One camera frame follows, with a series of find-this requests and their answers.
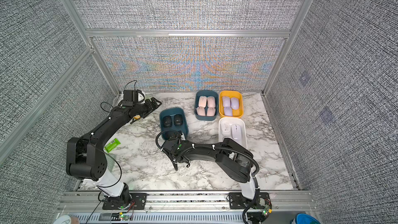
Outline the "black mouse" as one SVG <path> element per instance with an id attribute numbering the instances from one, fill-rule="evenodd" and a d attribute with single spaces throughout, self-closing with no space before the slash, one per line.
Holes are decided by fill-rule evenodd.
<path id="1" fill-rule="evenodd" d="M 172 121 L 172 117 L 171 116 L 164 116 L 163 117 L 162 125 L 163 125 L 164 128 L 169 128 L 169 127 L 172 126 L 172 124 L 173 124 L 173 121 Z"/>
<path id="2" fill-rule="evenodd" d="M 183 125 L 183 116 L 181 114 L 176 114 L 174 116 L 174 126 L 179 127 Z"/>
<path id="3" fill-rule="evenodd" d="M 174 131 L 174 130 L 168 130 L 168 131 L 165 131 L 162 134 L 162 137 L 163 137 L 164 140 L 175 139 L 175 138 L 179 137 L 179 133 L 177 131 Z"/>

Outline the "teal storage box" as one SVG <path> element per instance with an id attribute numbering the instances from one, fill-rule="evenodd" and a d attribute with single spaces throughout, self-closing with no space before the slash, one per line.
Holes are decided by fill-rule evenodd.
<path id="1" fill-rule="evenodd" d="M 179 127 L 174 126 L 174 116 L 176 114 L 181 114 L 183 116 L 183 125 L 181 125 Z M 171 127 L 169 127 L 169 128 L 164 128 L 163 127 L 162 119 L 163 119 L 164 116 L 171 116 L 172 117 L 173 124 L 172 124 Z M 179 133 L 182 133 L 184 135 L 184 137 L 188 136 L 189 129 L 188 129 L 186 117 L 185 117 L 185 114 L 184 114 L 184 111 L 183 111 L 182 108 L 174 107 L 174 108 L 169 108 L 169 109 L 163 110 L 162 112 L 160 112 L 159 117 L 160 117 L 160 124 L 161 124 L 161 132 L 162 132 L 162 134 L 165 131 L 174 130 L 174 131 L 177 131 Z"/>
<path id="2" fill-rule="evenodd" d="M 215 114 L 215 116 L 207 117 L 207 116 L 198 116 L 197 115 L 196 108 L 198 107 L 199 97 L 202 96 L 202 95 L 204 95 L 206 97 L 208 97 L 208 96 L 214 96 L 215 97 L 215 99 L 216 99 L 216 108 L 215 108 L 216 109 L 216 114 Z M 218 95 L 218 93 L 216 93 L 215 91 L 211 91 L 211 90 L 200 90 L 200 91 L 198 91 L 196 93 L 196 95 L 195 95 L 195 104 L 194 104 L 194 113 L 195 113 L 195 116 L 196 116 L 196 118 L 198 120 L 213 121 L 213 120 L 216 119 L 216 117 L 218 115 L 218 111 L 219 111 L 219 95 Z"/>

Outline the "peach pink mouse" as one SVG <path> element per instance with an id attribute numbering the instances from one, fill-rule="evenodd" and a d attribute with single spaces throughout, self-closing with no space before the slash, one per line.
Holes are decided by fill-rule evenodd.
<path id="1" fill-rule="evenodd" d="M 198 100 L 198 107 L 205 108 L 207 106 L 207 97 L 202 95 L 199 97 Z"/>

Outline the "white mouse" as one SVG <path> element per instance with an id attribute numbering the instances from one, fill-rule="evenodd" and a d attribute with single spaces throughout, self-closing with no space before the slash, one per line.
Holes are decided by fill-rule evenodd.
<path id="1" fill-rule="evenodd" d="M 241 130 L 241 126 L 234 124 L 231 125 L 231 133 L 232 133 L 232 139 L 235 141 L 242 141 L 243 135 L 242 135 L 242 130 Z"/>
<path id="2" fill-rule="evenodd" d="M 221 125 L 221 133 L 223 137 L 231 137 L 231 125 L 229 123 L 223 123 Z"/>

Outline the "purple mouse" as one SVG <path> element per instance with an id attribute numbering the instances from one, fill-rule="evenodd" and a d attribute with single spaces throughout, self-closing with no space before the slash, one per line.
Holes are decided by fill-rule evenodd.
<path id="1" fill-rule="evenodd" d="M 231 107 L 224 107 L 224 115 L 233 117 L 233 109 Z"/>
<path id="2" fill-rule="evenodd" d="M 233 110 L 239 110 L 239 108 L 240 108 L 240 103 L 239 103 L 239 99 L 237 98 L 237 97 L 231 97 L 230 98 L 230 106 L 231 106 L 231 109 L 233 109 Z"/>
<path id="3" fill-rule="evenodd" d="M 231 98 L 229 96 L 222 96 L 221 99 L 223 107 L 231 107 Z"/>

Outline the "white storage box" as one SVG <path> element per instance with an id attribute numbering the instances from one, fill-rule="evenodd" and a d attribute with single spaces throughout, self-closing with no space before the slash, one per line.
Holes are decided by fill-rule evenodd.
<path id="1" fill-rule="evenodd" d="M 229 138 L 229 137 L 223 137 L 223 136 L 222 136 L 222 133 L 221 133 L 221 125 L 222 125 L 223 123 L 229 123 L 230 125 L 237 124 L 237 125 L 240 125 L 240 126 L 241 126 L 242 135 L 243 135 L 242 141 L 241 141 L 241 142 L 235 141 L 235 140 L 234 140 L 234 141 L 235 141 L 236 143 L 238 143 L 239 145 L 241 145 L 242 147 L 247 148 L 246 125 L 245 125 L 245 123 L 244 123 L 241 119 L 239 119 L 239 118 L 224 117 L 224 118 L 221 118 L 221 119 L 219 120 L 218 141 L 219 141 L 219 142 L 222 142 L 222 141 L 224 140 L 224 138 Z"/>

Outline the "yellow storage box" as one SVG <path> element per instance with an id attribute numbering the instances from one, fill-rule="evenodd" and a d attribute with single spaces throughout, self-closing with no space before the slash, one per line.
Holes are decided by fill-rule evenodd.
<path id="1" fill-rule="evenodd" d="M 219 93 L 219 113 L 222 118 L 241 118 L 244 114 L 242 94 L 238 91 L 221 91 Z"/>

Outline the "pink mouse top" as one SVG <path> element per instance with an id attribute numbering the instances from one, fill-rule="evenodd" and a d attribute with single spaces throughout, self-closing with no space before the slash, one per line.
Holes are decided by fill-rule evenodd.
<path id="1" fill-rule="evenodd" d="M 207 97 L 207 107 L 208 108 L 216 108 L 216 99 L 214 96 Z"/>

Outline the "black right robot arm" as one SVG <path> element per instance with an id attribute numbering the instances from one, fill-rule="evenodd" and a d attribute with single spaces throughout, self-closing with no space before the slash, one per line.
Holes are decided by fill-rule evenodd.
<path id="1" fill-rule="evenodd" d="M 214 144 L 199 144 L 183 140 L 178 131 L 160 132 L 155 138 L 158 149 L 166 154 L 173 163 L 175 171 L 178 165 L 187 167 L 192 161 L 208 161 L 217 164 L 229 178 L 241 184 L 244 198 L 255 200 L 260 192 L 256 175 L 260 171 L 254 156 L 242 145 L 231 138 Z"/>

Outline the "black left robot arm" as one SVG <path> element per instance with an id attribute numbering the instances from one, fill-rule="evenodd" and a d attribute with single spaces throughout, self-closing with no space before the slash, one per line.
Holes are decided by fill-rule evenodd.
<path id="1" fill-rule="evenodd" d="M 123 100 L 109 110 L 108 116 L 93 130 L 78 138 L 71 138 L 66 149 L 66 173 L 76 179 L 89 179 L 108 199 L 129 201 L 128 186 L 108 169 L 104 148 L 111 137 L 134 117 L 146 118 L 157 110 L 162 102 L 145 96 L 140 90 L 123 91 Z"/>

